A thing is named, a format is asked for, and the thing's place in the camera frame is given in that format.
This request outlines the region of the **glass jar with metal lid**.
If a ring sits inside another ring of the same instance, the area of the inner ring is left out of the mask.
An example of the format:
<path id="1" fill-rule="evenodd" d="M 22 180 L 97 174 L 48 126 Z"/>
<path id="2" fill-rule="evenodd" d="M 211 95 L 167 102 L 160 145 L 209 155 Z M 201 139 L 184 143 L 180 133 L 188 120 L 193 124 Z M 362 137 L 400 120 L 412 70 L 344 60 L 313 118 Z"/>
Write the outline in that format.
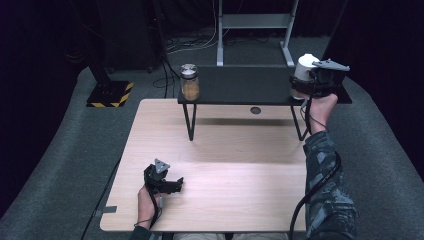
<path id="1" fill-rule="evenodd" d="M 197 100 L 200 97 L 200 84 L 197 66 L 194 64 L 183 64 L 180 68 L 181 91 L 188 101 Z"/>

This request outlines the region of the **person's right hand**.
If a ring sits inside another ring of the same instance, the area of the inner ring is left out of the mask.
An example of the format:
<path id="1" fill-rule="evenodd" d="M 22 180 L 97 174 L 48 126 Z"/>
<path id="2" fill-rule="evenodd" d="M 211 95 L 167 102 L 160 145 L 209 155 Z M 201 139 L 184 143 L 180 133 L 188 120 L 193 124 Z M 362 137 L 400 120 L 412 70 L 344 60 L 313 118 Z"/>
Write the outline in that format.
<path id="1" fill-rule="evenodd" d="M 330 94 L 322 98 L 312 98 L 304 93 L 298 93 L 298 97 L 304 101 L 301 112 L 309 133 L 313 135 L 326 132 L 328 120 L 338 102 L 338 97 Z"/>

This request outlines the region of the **black stand with striped base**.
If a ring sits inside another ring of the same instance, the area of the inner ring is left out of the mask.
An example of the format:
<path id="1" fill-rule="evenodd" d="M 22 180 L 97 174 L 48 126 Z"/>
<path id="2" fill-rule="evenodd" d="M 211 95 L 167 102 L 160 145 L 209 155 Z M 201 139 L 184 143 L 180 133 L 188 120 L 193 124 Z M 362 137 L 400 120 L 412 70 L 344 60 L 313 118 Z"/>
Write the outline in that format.
<path id="1" fill-rule="evenodd" d="M 112 81 L 93 51 L 87 51 L 86 60 L 96 86 L 87 99 L 87 107 L 122 107 L 125 105 L 134 83 L 129 81 Z"/>

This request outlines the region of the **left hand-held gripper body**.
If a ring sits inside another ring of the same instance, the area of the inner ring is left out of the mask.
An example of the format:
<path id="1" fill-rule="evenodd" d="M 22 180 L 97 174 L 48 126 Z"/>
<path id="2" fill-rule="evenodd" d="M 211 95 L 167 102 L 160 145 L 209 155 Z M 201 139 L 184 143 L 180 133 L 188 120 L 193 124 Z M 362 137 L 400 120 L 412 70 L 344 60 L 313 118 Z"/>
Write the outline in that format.
<path id="1" fill-rule="evenodd" d="M 156 159 L 144 170 L 144 182 L 150 193 L 170 193 L 166 176 L 170 165 Z"/>

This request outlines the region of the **black shelf with metal legs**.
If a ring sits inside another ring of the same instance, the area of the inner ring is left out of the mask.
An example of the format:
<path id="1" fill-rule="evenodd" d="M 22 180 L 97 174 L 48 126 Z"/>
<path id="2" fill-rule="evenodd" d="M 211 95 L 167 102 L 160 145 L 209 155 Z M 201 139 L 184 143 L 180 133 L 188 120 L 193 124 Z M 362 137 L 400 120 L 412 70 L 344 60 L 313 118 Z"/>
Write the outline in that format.
<path id="1" fill-rule="evenodd" d="M 288 68 L 269 67 L 203 67 L 198 70 L 200 97 L 194 101 L 184 98 L 182 91 L 178 103 L 182 105 L 188 137 L 194 138 L 196 113 L 189 112 L 189 106 L 207 105 L 252 105 L 288 106 L 300 109 L 303 100 L 291 96 L 289 76 L 294 72 Z M 309 131 L 298 131 L 298 138 L 304 140 Z"/>

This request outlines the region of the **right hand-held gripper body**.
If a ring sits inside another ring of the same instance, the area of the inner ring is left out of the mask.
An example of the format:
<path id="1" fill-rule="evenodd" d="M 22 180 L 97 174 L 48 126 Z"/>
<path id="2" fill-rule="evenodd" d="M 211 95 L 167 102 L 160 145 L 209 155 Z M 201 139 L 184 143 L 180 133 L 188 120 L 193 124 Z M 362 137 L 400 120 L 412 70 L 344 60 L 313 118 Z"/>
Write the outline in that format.
<path id="1" fill-rule="evenodd" d="M 342 87 L 342 82 L 349 66 L 342 65 L 331 59 L 313 62 L 314 68 L 309 71 L 313 79 L 312 96 L 326 97 L 332 93 L 336 94 Z"/>

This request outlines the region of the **black cabinet on wheels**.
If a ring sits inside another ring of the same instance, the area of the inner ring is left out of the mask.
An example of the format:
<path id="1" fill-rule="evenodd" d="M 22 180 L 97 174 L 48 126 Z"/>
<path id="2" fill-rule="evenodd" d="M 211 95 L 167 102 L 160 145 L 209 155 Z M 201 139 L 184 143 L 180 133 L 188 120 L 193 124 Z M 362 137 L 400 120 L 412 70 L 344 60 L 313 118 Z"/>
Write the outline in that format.
<path id="1" fill-rule="evenodd" d="M 151 73 L 164 56 L 158 0 L 99 0 L 106 69 Z"/>

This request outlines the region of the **person's left leg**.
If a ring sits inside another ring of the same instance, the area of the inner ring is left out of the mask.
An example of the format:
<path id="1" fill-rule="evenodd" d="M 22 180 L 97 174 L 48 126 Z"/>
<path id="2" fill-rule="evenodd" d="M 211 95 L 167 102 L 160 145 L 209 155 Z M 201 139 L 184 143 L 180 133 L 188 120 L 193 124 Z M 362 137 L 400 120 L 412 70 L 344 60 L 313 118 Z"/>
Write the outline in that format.
<path id="1" fill-rule="evenodd" d="M 226 237 L 217 233 L 176 233 L 173 240 L 226 240 Z"/>

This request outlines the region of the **person's left hand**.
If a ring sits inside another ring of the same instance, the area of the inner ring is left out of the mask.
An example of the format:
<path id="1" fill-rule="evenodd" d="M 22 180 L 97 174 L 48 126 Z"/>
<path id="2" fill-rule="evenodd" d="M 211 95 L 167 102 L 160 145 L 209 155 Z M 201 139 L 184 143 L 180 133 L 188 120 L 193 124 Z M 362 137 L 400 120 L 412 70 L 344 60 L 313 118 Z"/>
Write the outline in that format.
<path id="1" fill-rule="evenodd" d="M 157 220 L 160 212 L 162 196 L 160 193 L 151 196 L 146 186 L 138 192 L 137 226 L 150 229 Z"/>

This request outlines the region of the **grey metal stand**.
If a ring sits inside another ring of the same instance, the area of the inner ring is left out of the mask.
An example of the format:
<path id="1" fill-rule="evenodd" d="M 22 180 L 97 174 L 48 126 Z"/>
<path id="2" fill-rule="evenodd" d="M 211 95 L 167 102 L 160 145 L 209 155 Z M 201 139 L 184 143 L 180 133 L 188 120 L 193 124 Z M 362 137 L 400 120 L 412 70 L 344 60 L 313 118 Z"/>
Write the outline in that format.
<path id="1" fill-rule="evenodd" d="M 223 36 L 225 30 L 233 29 L 285 29 L 285 38 L 280 42 L 280 48 L 288 67 L 294 67 L 288 45 L 295 22 L 299 0 L 293 0 L 289 13 L 280 14 L 224 14 L 223 0 L 218 0 L 217 16 L 217 66 L 224 65 Z"/>

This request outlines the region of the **person's leg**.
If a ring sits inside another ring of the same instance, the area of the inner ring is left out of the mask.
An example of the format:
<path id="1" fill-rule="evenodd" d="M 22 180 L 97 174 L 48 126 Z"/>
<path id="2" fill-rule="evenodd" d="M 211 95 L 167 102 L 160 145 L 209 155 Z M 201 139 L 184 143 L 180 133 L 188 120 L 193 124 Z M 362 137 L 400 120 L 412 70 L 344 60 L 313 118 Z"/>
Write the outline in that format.
<path id="1" fill-rule="evenodd" d="M 286 233 L 237 233 L 231 240 L 289 240 Z"/>
<path id="2" fill-rule="evenodd" d="M 173 240 L 226 240 L 226 237 L 217 233 L 176 233 Z"/>

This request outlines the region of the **person's right leg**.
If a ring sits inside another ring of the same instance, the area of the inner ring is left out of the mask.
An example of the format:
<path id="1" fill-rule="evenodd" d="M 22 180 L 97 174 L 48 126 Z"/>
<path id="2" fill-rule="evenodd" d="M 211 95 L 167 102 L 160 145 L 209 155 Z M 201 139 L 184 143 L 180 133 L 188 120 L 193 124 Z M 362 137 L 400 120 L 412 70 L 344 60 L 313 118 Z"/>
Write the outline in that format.
<path id="1" fill-rule="evenodd" d="M 289 240 L 286 233 L 237 233 L 231 240 Z"/>

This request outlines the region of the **white cup with lid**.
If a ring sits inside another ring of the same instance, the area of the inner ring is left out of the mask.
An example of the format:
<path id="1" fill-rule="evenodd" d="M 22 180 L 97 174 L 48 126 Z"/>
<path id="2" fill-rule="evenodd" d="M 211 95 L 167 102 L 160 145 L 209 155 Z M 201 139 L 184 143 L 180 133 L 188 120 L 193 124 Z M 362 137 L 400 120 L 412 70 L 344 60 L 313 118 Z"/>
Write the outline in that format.
<path id="1" fill-rule="evenodd" d="M 313 79 L 310 77 L 310 71 L 315 68 L 314 62 L 319 59 L 312 54 L 302 55 L 296 64 L 293 76 L 296 78 L 295 83 L 304 83 L 313 85 Z"/>

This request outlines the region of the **grey tape strip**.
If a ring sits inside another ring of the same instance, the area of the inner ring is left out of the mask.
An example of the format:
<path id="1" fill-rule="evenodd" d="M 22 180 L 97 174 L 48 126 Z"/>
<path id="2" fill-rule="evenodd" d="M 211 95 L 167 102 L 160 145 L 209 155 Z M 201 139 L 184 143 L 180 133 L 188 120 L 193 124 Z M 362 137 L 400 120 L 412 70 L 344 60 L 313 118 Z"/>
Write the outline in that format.
<path id="1" fill-rule="evenodd" d="M 117 206 L 105 206 L 102 209 L 96 209 L 93 212 L 94 217 L 102 217 L 105 213 L 116 213 Z"/>

